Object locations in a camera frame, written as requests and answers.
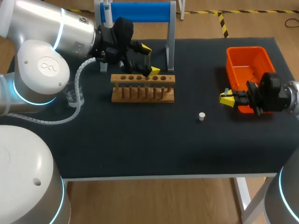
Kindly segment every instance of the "orange container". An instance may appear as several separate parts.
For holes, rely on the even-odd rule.
[[[275,72],[266,50],[262,47],[232,47],[227,49],[226,71],[232,89],[247,91],[246,82],[259,85],[265,72]],[[249,106],[239,106],[242,113],[254,113]]]

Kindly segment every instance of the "white cap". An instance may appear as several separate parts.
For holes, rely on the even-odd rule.
[[[66,61],[43,41],[25,41],[18,51],[18,65],[25,85],[41,94],[60,92],[70,78]]]
[[[0,36],[6,38],[13,17],[15,0],[0,2]]]
[[[200,113],[199,113],[199,120],[204,120],[205,116],[206,116],[205,113],[200,112]]]
[[[48,146],[33,132],[0,126],[0,223],[13,223],[43,197],[53,174]]]

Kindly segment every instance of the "black tablecloth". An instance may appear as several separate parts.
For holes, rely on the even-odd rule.
[[[146,40],[152,65],[165,66],[165,40]],[[25,127],[49,146],[63,178],[277,172],[299,145],[299,123],[285,112],[256,117],[222,106],[230,87],[226,49],[262,46],[283,81],[293,80],[272,38],[176,40],[175,103],[111,103],[110,66],[81,74],[85,104],[67,124],[43,126],[1,117],[0,124]],[[67,60],[72,74],[82,61]],[[60,94],[35,118],[58,120],[74,112]],[[206,113],[204,122],[198,114]]]

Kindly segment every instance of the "hazard tape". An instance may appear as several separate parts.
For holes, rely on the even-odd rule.
[[[73,13],[94,13],[94,10],[85,10],[85,9],[67,9],[67,11]]]
[[[218,18],[219,18],[219,22],[220,22],[220,25],[222,28],[224,38],[229,38],[228,29],[226,28],[226,25],[224,23],[223,13],[218,13]]]
[[[203,10],[203,11],[185,11],[185,14],[214,14],[218,13],[299,13],[299,10]]]

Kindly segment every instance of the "wooden floor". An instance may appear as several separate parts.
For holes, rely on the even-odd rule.
[[[93,0],[46,0],[71,9],[93,10]],[[298,10],[297,0],[186,0],[186,10]],[[299,80],[299,28],[285,20],[298,14],[225,14],[230,38],[275,37],[294,77]],[[135,39],[166,38],[166,24],[135,24]],[[186,14],[177,20],[176,38],[223,38],[217,16]],[[0,73],[14,55],[0,38]],[[247,178],[251,197],[263,178]],[[239,224],[240,213],[230,179],[75,182],[68,186],[71,224]],[[263,216],[256,224],[264,224]]]

